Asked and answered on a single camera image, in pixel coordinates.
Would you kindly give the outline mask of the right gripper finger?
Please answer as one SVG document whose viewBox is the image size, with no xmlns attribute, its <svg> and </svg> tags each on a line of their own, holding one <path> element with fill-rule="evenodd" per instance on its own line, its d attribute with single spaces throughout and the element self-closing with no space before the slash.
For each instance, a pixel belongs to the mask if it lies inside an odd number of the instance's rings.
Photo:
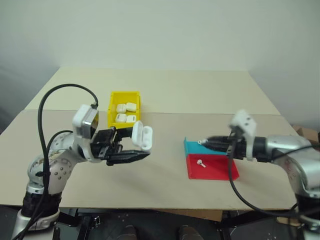
<svg viewBox="0 0 320 240">
<path fill-rule="evenodd" d="M 214 135 L 208 137 L 205 142 L 208 143 L 231 143 L 234 140 L 231 136 L 225 136 L 225 135 Z"/>
<path fill-rule="evenodd" d="M 230 146 L 229 143 L 214 142 L 214 141 L 203 142 L 201 145 L 204 146 L 207 149 L 212 150 L 212 151 L 224 152 L 224 153 L 226 153 L 228 151 L 228 148 Z"/>
</svg>

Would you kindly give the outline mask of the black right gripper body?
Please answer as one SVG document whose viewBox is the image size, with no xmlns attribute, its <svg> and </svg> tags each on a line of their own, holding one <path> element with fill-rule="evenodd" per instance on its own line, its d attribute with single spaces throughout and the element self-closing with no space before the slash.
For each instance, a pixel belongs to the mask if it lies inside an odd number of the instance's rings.
<svg viewBox="0 0 320 240">
<path fill-rule="evenodd" d="M 231 132 L 227 138 L 229 146 L 227 148 L 227 157 L 229 159 L 243 160 L 246 156 L 247 141 L 239 133 Z"/>
</svg>

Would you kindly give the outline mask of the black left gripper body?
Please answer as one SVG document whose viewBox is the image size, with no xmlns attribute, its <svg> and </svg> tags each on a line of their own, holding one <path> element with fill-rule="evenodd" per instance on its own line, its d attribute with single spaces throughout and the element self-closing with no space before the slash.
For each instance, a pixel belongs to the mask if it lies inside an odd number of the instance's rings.
<svg viewBox="0 0 320 240">
<path fill-rule="evenodd" d="M 118 136 L 117 129 L 113 126 L 109 129 L 99 130 L 90 143 L 93 157 L 99 160 L 106 160 L 108 166 L 116 164 L 116 156 L 122 151 L 120 144 L 122 138 Z"/>
</svg>

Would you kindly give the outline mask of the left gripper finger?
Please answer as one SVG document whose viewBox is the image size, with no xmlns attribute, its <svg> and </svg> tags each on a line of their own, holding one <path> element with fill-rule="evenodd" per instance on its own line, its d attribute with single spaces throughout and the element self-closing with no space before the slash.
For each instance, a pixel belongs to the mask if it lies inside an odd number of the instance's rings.
<svg viewBox="0 0 320 240">
<path fill-rule="evenodd" d="M 148 157 L 151 153 L 143 150 L 124 150 L 108 155 L 106 165 L 129 164 Z"/>
<path fill-rule="evenodd" d="M 121 141 L 123 138 L 131 138 L 133 127 L 126 127 L 126 128 L 118 128 L 117 132 L 117 139 Z"/>
</svg>

